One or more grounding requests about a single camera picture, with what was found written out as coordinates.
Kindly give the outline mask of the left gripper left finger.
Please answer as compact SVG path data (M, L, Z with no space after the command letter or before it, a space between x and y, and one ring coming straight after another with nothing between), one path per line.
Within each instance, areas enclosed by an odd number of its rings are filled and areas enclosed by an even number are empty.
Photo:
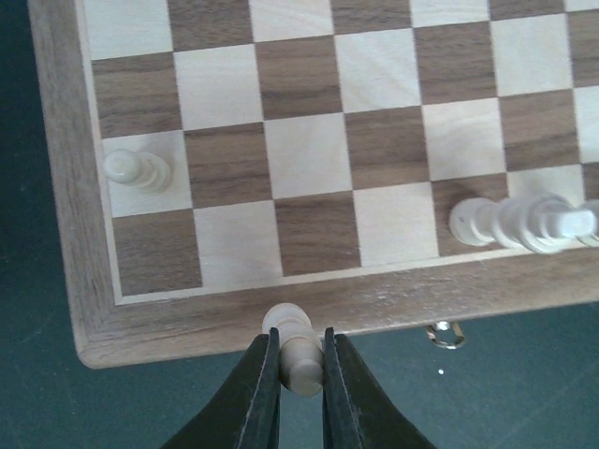
M277 448L280 337L276 328L255 337L208 404L165 448Z

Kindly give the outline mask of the light pawn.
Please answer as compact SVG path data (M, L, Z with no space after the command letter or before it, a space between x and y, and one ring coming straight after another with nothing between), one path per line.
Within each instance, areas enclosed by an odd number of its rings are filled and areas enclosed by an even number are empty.
M144 193L161 193L172 180L169 164L150 152L117 149L105 157L103 170L109 180Z

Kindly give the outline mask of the light knight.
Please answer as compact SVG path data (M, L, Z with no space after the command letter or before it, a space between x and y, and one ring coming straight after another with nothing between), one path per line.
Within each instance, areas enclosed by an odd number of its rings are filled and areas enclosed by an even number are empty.
M279 333L282 385L299 396L315 396L324 382L324 355L310 318L301 307L280 303L263 319L262 331L268 333L272 328Z

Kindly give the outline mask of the light queen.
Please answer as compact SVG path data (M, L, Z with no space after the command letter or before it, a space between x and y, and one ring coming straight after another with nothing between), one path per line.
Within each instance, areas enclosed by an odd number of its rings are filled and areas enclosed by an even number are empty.
M507 197L499 202L485 197L462 200L448 219L452 235L461 243L483 247L493 242L504 248L555 254L574 242L598 246L598 201L574 206L553 193Z

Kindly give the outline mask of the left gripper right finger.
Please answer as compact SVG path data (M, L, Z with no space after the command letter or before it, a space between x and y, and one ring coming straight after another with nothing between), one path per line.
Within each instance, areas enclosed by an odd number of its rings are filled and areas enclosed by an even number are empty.
M351 340L331 327L324 341L323 446L434 446L394 406Z

